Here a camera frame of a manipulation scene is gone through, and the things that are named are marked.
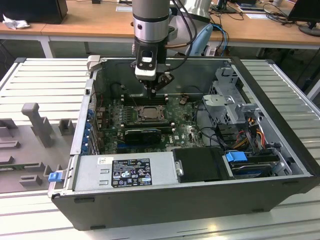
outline warning label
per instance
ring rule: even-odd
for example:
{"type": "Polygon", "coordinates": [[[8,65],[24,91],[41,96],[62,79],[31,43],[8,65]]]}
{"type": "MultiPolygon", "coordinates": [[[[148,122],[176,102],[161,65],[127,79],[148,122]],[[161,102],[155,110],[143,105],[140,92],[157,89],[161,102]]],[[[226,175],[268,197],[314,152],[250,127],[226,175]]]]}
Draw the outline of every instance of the warning label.
{"type": "Polygon", "coordinates": [[[150,159],[129,159],[112,161],[114,188],[152,185],[150,159]]]}

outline computer case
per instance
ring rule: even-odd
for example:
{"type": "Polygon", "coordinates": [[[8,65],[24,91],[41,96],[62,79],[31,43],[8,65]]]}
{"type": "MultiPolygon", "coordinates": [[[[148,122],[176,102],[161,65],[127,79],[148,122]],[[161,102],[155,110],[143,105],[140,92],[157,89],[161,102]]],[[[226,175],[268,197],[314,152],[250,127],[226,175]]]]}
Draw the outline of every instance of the computer case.
{"type": "Polygon", "coordinates": [[[28,23],[60,24],[68,11],[66,0],[1,0],[0,19],[3,15],[28,23]]]}

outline blue cable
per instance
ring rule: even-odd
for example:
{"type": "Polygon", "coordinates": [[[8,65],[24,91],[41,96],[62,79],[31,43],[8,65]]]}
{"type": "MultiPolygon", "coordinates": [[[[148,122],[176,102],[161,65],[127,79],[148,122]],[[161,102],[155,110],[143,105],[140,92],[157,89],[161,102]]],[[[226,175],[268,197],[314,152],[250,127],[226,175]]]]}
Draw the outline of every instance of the blue cable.
{"type": "Polygon", "coordinates": [[[222,53],[221,53],[221,57],[224,55],[224,52],[227,48],[227,36],[226,36],[226,32],[221,28],[219,27],[218,25],[215,25],[215,24],[212,24],[214,27],[216,27],[217,29],[219,29],[222,33],[223,33],[223,37],[224,37],[224,48],[222,50],[222,53]]]}

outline computer monitor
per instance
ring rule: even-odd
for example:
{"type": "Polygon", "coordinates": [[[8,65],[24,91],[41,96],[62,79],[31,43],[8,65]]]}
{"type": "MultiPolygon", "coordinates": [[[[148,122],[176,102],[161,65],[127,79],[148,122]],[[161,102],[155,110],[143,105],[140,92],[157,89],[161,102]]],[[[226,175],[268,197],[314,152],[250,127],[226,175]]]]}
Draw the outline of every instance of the computer monitor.
{"type": "Polygon", "coordinates": [[[316,24],[320,22],[320,0],[297,0],[288,20],[308,22],[308,26],[300,26],[299,30],[320,37],[320,29],[316,28],[316,24]]]}

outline blue latch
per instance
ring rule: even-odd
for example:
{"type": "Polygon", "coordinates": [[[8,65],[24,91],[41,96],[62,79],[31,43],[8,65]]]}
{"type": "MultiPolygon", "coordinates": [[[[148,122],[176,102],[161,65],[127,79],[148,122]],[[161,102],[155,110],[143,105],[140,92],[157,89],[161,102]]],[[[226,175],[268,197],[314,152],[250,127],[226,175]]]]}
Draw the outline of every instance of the blue latch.
{"type": "Polygon", "coordinates": [[[86,123],[85,123],[85,128],[86,128],[86,129],[90,129],[90,128],[91,128],[91,123],[86,122],[86,123]]]}
{"type": "Polygon", "coordinates": [[[62,182],[62,172],[52,172],[49,174],[48,181],[51,182],[62,182]]]}
{"type": "Polygon", "coordinates": [[[226,155],[228,162],[246,162],[248,161],[246,154],[243,151],[230,151],[226,155]]]}
{"type": "Polygon", "coordinates": [[[86,146],[86,145],[83,145],[82,147],[81,147],[81,151],[82,152],[88,152],[88,146],[86,146]]]}
{"type": "Polygon", "coordinates": [[[94,115],[94,111],[92,109],[88,109],[88,115],[92,117],[94,115]]]}
{"type": "Polygon", "coordinates": [[[82,138],[82,142],[87,144],[89,142],[89,138],[87,138],[87,137],[82,138]]]}

